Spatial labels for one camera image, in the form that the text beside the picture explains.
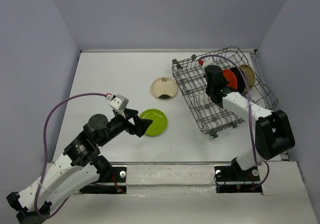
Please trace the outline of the orange plate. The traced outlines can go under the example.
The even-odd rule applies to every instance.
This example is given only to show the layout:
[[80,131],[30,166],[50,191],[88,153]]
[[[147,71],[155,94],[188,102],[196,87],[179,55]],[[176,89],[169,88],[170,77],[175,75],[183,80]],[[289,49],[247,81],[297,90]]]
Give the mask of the orange plate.
[[223,76],[225,77],[225,79],[228,82],[227,86],[237,90],[238,81],[237,81],[237,78],[236,78],[234,72],[231,70],[228,70],[228,69],[224,69],[222,72],[223,72]]

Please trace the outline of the black plate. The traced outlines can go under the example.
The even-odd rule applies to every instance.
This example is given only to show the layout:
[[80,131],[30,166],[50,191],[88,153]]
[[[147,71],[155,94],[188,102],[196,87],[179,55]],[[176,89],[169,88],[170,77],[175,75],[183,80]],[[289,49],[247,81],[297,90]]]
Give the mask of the black plate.
[[236,90],[238,92],[242,93],[246,88],[244,79],[243,79],[243,77],[241,75],[241,73],[244,75],[243,71],[242,70],[238,70],[236,67],[233,67],[230,70],[234,73],[235,78],[236,78],[236,82],[237,82]]

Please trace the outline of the grey wire dish rack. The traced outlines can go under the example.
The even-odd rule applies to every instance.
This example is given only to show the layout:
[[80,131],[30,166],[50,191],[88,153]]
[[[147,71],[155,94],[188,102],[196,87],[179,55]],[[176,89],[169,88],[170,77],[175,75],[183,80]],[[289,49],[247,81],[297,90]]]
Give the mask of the grey wire dish rack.
[[[274,110],[278,105],[278,99],[260,77],[253,50],[228,47],[214,50],[207,55],[220,55],[238,66],[251,66],[255,71],[255,83],[250,90],[253,102],[270,110]],[[205,54],[192,54],[184,60],[173,59],[171,70],[200,131],[216,138],[218,132],[236,128],[244,120],[214,104],[206,94],[205,74],[197,61],[202,56]]]

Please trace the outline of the cream floral plate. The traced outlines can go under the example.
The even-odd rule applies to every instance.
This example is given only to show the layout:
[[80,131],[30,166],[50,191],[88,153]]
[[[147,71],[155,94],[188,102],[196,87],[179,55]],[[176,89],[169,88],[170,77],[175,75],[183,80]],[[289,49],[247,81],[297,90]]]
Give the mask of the cream floral plate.
[[256,82],[256,74],[253,68],[250,65],[246,64],[240,65],[239,68],[242,70],[249,88],[252,89],[255,86]]

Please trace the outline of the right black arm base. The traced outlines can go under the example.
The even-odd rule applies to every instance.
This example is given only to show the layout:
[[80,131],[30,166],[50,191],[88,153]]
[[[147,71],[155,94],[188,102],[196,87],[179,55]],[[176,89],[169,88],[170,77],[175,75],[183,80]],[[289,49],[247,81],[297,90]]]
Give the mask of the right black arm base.
[[217,193],[262,193],[261,179],[256,166],[242,170],[233,159],[230,165],[214,167]]

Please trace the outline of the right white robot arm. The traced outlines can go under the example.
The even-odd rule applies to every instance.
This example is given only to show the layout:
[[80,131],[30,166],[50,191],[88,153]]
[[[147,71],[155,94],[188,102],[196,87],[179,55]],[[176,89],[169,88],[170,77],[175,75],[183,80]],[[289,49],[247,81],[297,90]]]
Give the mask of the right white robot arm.
[[247,121],[251,137],[251,149],[232,160],[230,174],[236,180],[248,175],[248,169],[261,165],[281,153],[292,149],[296,142],[287,114],[271,111],[245,98],[228,86],[222,69],[217,65],[204,68],[206,93],[219,107]]

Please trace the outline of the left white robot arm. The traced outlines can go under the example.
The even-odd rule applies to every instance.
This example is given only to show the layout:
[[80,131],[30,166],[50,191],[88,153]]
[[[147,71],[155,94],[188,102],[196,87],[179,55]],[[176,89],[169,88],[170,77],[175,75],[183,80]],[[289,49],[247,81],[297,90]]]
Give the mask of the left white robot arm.
[[137,110],[128,108],[115,112],[111,120],[93,115],[44,176],[7,196],[19,223],[43,223],[73,193],[93,182],[107,182],[114,176],[113,167],[100,148],[124,131],[142,137],[151,124],[152,120],[141,119]]

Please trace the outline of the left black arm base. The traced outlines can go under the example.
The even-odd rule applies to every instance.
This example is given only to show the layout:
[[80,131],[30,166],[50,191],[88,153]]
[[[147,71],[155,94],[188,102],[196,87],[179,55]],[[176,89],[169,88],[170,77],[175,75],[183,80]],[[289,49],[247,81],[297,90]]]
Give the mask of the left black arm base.
[[127,166],[113,166],[112,170],[105,177],[99,177],[79,190],[81,194],[125,194]]

